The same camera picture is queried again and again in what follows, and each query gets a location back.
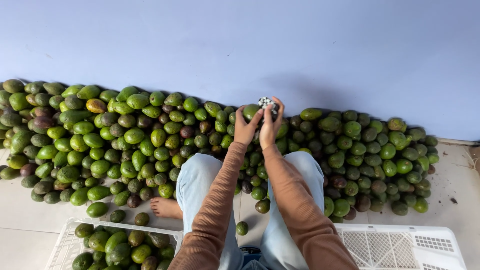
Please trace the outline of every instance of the crate of avocados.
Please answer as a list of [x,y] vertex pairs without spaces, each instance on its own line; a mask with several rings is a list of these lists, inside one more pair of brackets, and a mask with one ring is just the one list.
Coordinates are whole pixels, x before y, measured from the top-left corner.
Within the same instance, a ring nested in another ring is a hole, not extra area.
[[182,231],[70,218],[45,270],[167,270],[182,239]]

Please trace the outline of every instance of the brown sleeve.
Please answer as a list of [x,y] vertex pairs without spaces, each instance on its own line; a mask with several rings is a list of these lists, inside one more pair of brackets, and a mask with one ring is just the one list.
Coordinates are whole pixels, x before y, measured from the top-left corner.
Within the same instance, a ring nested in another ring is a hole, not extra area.
[[278,210],[310,269],[358,269],[331,220],[315,204],[301,174],[276,145],[263,150]]
[[233,196],[247,146],[233,142],[222,168],[210,186],[202,206],[193,219],[192,231],[183,239],[171,269],[217,269],[227,236]]

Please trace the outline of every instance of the avocado pile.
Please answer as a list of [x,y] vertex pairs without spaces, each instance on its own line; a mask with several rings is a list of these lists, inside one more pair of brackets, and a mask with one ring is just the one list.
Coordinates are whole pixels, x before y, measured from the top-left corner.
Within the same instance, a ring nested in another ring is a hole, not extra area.
[[[95,85],[5,81],[0,89],[0,139],[10,149],[2,179],[21,175],[34,201],[80,206],[115,195],[117,206],[138,207],[158,189],[176,198],[182,164],[195,153],[223,160],[235,133],[235,108],[207,101],[199,104],[180,93],[148,93],[133,86],[121,92]],[[243,110],[249,122],[259,109]],[[268,175],[255,133],[237,182],[240,191],[258,200],[255,209],[270,209]],[[282,119],[276,136],[282,154],[305,151],[324,174],[325,214],[334,222],[352,220],[356,211],[381,211],[392,201],[395,214],[408,207],[426,212],[430,183],[425,179],[438,161],[437,140],[423,128],[400,118],[371,120],[348,110],[323,115],[308,108]],[[99,185],[104,177],[117,180]],[[103,202],[87,214],[107,213]]]
[[73,270],[167,270],[175,255],[168,234],[81,223],[75,235],[90,249],[73,260]]

